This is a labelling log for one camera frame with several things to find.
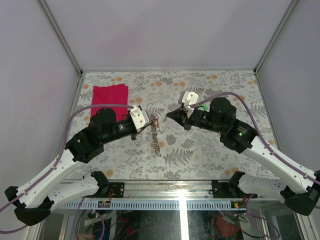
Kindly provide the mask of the green tagged key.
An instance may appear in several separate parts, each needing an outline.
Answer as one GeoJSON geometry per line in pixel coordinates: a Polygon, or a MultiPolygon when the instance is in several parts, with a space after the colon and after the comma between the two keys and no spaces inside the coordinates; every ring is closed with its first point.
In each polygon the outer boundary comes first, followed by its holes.
{"type": "Polygon", "coordinates": [[[204,104],[201,105],[201,107],[206,111],[208,109],[208,107],[204,104]]]}

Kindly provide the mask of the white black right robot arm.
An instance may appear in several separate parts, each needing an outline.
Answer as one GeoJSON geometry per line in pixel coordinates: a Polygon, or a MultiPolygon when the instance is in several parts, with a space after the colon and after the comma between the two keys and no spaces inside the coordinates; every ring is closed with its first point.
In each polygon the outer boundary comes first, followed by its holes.
{"type": "Polygon", "coordinates": [[[258,162],[276,178],[259,178],[237,171],[228,182],[228,192],[233,197],[255,194],[284,203],[292,211],[308,216],[320,199],[320,173],[308,169],[271,146],[257,129],[237,119],[236,107],[225,97],[210,102],[209,110],[198,106],[181,106],[167,117],[185,130],[192,127],[220,134],[220,142],[229,150],[258,162]]]}

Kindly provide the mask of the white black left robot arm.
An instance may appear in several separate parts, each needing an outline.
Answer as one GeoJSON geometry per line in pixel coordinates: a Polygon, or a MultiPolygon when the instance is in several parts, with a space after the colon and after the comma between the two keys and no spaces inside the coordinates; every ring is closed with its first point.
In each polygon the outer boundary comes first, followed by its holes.
{"type": "Polygon", "coordinates": [[[93,171],[82,180],[61,187],[60,183],[103,153],[104,145],[137,135],[151,124],[147,112],[140,106],[128,106],[128,112],[116,120],[116,112],[106,104],[90,118],[89,125],[75,134],[54,159],[37,176],[19,187],[5,190],[9,202],[15,206],[17,219],[27,226],[42,222],[64,203],[81,197],[105,197],[110,182],[101,171],[93,171]]]}

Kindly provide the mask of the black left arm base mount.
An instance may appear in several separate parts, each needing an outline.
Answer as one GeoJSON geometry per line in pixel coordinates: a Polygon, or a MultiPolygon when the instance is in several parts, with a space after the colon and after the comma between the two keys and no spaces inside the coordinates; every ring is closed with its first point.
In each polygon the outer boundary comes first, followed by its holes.
{"type": "Polygon", "coordinates": [[[102,188],[98,194],[99,198],[120,199],[124,197],[125,183],[111,182],[108,186],[102,188]]]}

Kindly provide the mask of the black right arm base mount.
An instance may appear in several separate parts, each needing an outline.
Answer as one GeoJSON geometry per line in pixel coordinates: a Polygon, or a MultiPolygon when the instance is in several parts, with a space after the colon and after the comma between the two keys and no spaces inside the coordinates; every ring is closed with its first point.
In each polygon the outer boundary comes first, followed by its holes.
{"type": "Polygon", "coordinates": [[[214,199],[241,198],[244,195],[237,185],[229,183],[228,180],[212,180],[208,192],[214,199]]]}

